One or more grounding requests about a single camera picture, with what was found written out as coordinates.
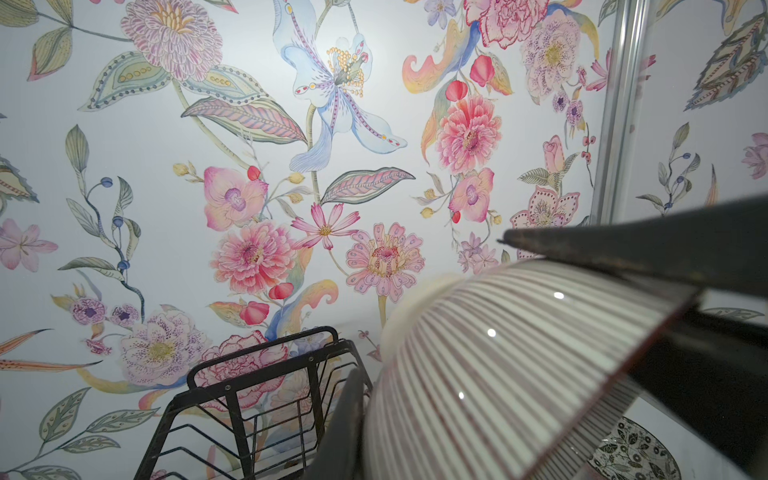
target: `dish rack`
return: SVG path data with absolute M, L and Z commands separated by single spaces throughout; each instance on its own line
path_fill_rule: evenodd
M 274 347 L 287 346 L 290 351 L 294 342 L 308 342 L 318 336 L 323 337 L 320 342 L 312 341 L 310 345 L 324 342 L 319 348 L 213 385 L 199 386 L 195 382 L 199 372 L 221 363 L 237 362 L 240 357 L 248 355 L 261 355 Z M 204 465 L 208 478 L 216 480 L 299 478 L 316 454 L 343 383 L 356 368 L 362 373 L 363 395 L 369 396 L 372 383 L 355 344 L 348 339 L 340 339 L 338 332 L 329 326 L 305 330 L 201 362 L 187 374 L 189 390 L 176 395 L 163 412 L 134 480 L 190 480 L 179 470 L 186 471 L 191 464 L 197 468 Z M 243 414 L 238 393 L 246 395 L 247 391 L 259 388 L 265 382 L 287 379 L 291 375 L 306 375 L 309 391 L 305 395 L 255 415 Z M 180 420 L 182 412 L 185 413 L 183 418 L 189 421 Z M 187 444 L 197 442 L 195 446 L 198 448 L 174 446 L 179 440 Z M 208 458 L 200 452 L 200 440 L 210 442 Z M 232 469 L 226 471 L 210 461 L 210 452 L 214 449 L 225 454 Z M 275 449 L 283 452 L 264 457 Z M 161 470 L 158 470 L 158 462 L 161 463 Z M 170 470 L 165 468 L 168 462 L 174 466 Z

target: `pink peony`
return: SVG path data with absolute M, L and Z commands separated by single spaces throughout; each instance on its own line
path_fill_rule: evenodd
M 217 282 L 229 280 L 233 292 L 257 295 L 288 277 L 297 253 L 288 227 L 266 221 L 241 228 L 239 236 L 228 232 L 210 265 Z
M 483 168 L 479 174 L 470 174 L 456 185 L 448 209 L 461 211 L 464 218 L 473 222 L 484 222 L 488 215 L 493 190 L 493 172 Z
M 525 40 L 547 15 L 549 0 L 464 0 L 467 25 L 480 22 L 482 43 L 507 48 Z
M 766 174 L 766 162 L 768 161 L 768 134 L 754 134 L 752 135 L 752 141 L 755 142 L 755 146 L 744 149 L 746 154 L 742 162 L 750 167 L 754 167 L 754 170 L 752 170 L 752 178 L 757 180 Z
M 221 35 L 201 5 L 190 0 L 134 0 L 125 11 L 123 32 L 149 63 L 177 80 L 203 81 L 221 63 Z
M 494 117 L 493 110 L 490 100 L 473 95 L 456 102 L 440 121 L 440 164 L 450 167 L 452 174 L 466 174 L 482 167 L 498 147 L 502 119 Z
M 38 271 L 38 253 L 50 253 L 58 245 L 47 240 L 38 240 L 40 227 L 30 225 L 22 232 L 16 222 L 8 218 L 0 228 L 0 262 L 14 270 L 19 262 L 30 272 Z
M 208 343 L 186 314 L 158 313 L 120 340 L 123 374 L 135 385 L 173 385 L 200 360 Z
M 261 213 L 269 186 L 261 180 L 248 180 L 230 168 L 205 169 L 205 216 L 208 227 L 217 232 L 232 225 L 242 227 Z
M 578 23 L 562 10 L 549 15 L 523 44 L 528 93 L 543 99 L 571 77 L 581 31 Z
M 217 359 L 228 353 L 233 353 L 251 346 L 261 345 L 266 342 L 266 338 L 259 330 L 255 330 L 246 337 L 232 335 L 229 339 L 224 340 L 221 345 L 213 346 L 206 350 L 203 354 L 202 361 L 206 362 L 207 360 Z M 272 365 L 273 363 L 282 362 L 287 358 L 288 349 L 285 345 L 271 346 L 268 349 L 239 356 L 235 359 L 202 369 L 195 375 L 195 380 L 199 386 L 209 386 L 238 375 L 256 371 L 265 366 Z M 237 393 L 240 407 L 243 410 L 253 407 L 266 393 L 272 392 L 280 387 L 281 383 L 283 383 L 283 377 L 278 377 L 276 379 L 267 380 L 264 383 L 259 383 L 248 389 L 240 390 Z M 226 407 L 222 406 L 216 400 L 207 402 L 205 406 L 213 407 L 221 412 L 227 411 Z
M 373 238 L 362 230 L 352 235 L 356 243 L 346 253 L 346 264 L 362 270 L 347 277 L 346 284 L 359 293 L 375 286 L 376 293 L 397 302 L 403 287 L 416 285 L 416 277 L 407 271 L 420 272 L 424 268 L 419 251 L 423 240 L 413 233 L 406 237 L 406 229 L 398 223 L 392 224 L 388 234 L 384 234 L 384 224 L 377 223 L 373 226 Z

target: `wall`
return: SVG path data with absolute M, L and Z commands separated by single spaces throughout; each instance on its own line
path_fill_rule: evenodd
M 129 478 L 191 365 L 311 326 L 375 377 L 409 287 L 588 215 L 594 2 L 0 0 L 0 24 L 10 478 Z

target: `paisley leaf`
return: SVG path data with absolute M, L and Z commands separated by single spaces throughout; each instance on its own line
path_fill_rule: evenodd
M 364 204 L 383 194 L 400 180 L 413 180 L 415 177 L 405 170 L 394 167 L 382 167 L 378 170 L 352 170 L 336 178 L 320 204 L 341 202 L 343 204 Z
M 159 90 L 170 84 L 170 74 L 147 62 L 140 51 L 126 51 L 111 59 L 96 77 L 91 98 L 80 111 L 96 111 L 125 97 Z
M 196 94 L 210 95 L 232 105 L 245 105 L 269 97 L 259 82 L 239 68 L 218 65 L 211 68 L 205 80 L 188 78 L 181 86 Z
M 41 36 L 32 48 L 32 67 L 27 81 L 47 77 L 69 61 L 72 55 L 72 29 L 57 28 Z
M 78 417 L 80 404 L 91 387 L 80 389 L 64 397 L 45 414 L 40 422 L 40 438 L 43 442 L 52 442 L 67 434 Z
M 301 127 L 271 98 L 261 98 L 248 105 L 203 98 L 181 116 L 207 118 L 251 141 L 289 144 L 298 140 L 306 143 Z

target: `leaf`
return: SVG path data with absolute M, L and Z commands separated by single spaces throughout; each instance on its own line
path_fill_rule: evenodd
M 232 105 L 245 105 L 268 98 L 259 82 L 239 68 L 217 65 L 206 73 L 205 80 L 188 78 L 181 86 L 196 94 L 210 95 Z
M 64 397 L 45 414 L 40 422 L 40 438 L 43 442 L 52 442 L 66 435 L 78 417 L 80 404 L 91 387 L 80 389 Z
M 549 180 L 549 172 L 545 168 L 534 168 L 522 174 L 518 177 L 518 180 L 523 180 L 526 184 L 546 187 Z
M 196 101 L 181 116 L 207 118 L 246 140 L 306 143 L 301 127 L 271 98 L 261 98 L 248 105 L 231 105 L 208 97 Z
M 48 0 L 48 4 L 69 25 L 72 25 L 72 0 Z
M 85 431 L 88 433 L 122 432 L 138 427 L 151 419 L 158 410 L 117 410 L 94 420 Z
M 32 467 L 22 472 L 26 480 L 82 480 L 75 470 L 55 465 Z
M 339 175 L 326 189 L 320 204 L 340 202 L 364 204 L 383 194 L 401 180 L 415 177 L 405 170 L 382 167 L 378 170 L 351 170 Z
M 291 218 L 298 217 L 298 215 L 296 215 L 296 212 L 293 211 L 293 208 L 291 208 L 291 206 L 288 204 L 288 202 L 286 202 L 282 198 L 276 198 L 275 200 L 277 200 L 277 203 L 280 204 L 280 208 L 283 209 L 283 212 L 285 212 L 285 214 L 288 217 L 291 217 Z
M 32 48 L 32 67 L 27 81 L 47 77 L 63 67 L 72 55 L 72 29 L 57 28 L 38 38 Z
M 69 205 L 69 210 L 72 211 L 74 218 L 78 220 L 81 227 L 83 227 L 83 230 L 90 233 L 94 237 L 101 236 L 98 230 L 98 225 L 96 224 L 91 214 L 88 213 L 88 211 L 85 209 L 85 207 L 72 200 L 71 198 L 67 199 L 67 205 Z
M 688 138 L 688 132 L 690 132 L 690 125 L 688 123 L 678 128 L 672 139 L 672 148 L 680 148 L 685 139 Z
M 120 444 L 103 435 L 89 435 L 82 439 L 77 439 L 61 447 L 62 450 L 69 453 L 88 453 L 96 450 L 109 449 L 110 447 L 120 448 Z
M 718 306 L 716 308 L 708 308 L 701 310 L 702 313 L 709 315 L 722 316 L 723 318 L 731 320 L 749 320 L 756 316 L 765 316 L 765 313 L 756 312 L 755 310 L 747 310 L 744 308 L 731 308 L 726 306 Z
M 170 83 L 170 74 L 151 65 L 140 51 L 126 51 L 101 70 L 88 102 L 80 111 L 106 108 L 123 98 L 160 90 Z
M 128 228 L 128 233 L 130 234 L 130 237 L 128 238 L 128 246 L 125 247 L 125 259 L 130 260 L 133 257 L 134 251 L 136 251 L 136 247 L 139 244 L 141 228 L 139 228 L 138 223 L 127 218 L 125 219 L 125 226 Z
M 710 191 L 707 194 L 707 199 L 704 201 L 705 207 L 712 207 L 717 203 L 717 198 L 720 196 L 720 190 L 717 188 L 717 175 L 715 175 L 715 166 L 712 164 L 712 184 L 710 185 Z
M 0 0 L 0 25 L 26 27 L 38 20 L 38 10 L 32 0 Z
M 619 6 L 618 0 L 604 0 L 603 5 L 600 7 L 600 16 L 598 17 L 598 27 L 606 18 L 616 13 L 616 8 Z
M 121 282 L 125 281 L 123 274 L 120 273 L 111 263 L 96 257 L 79 257 L 67 263 L 59 270 L 71 270 L 73 268 L 92 268 L 104 276 L 115 278 Z

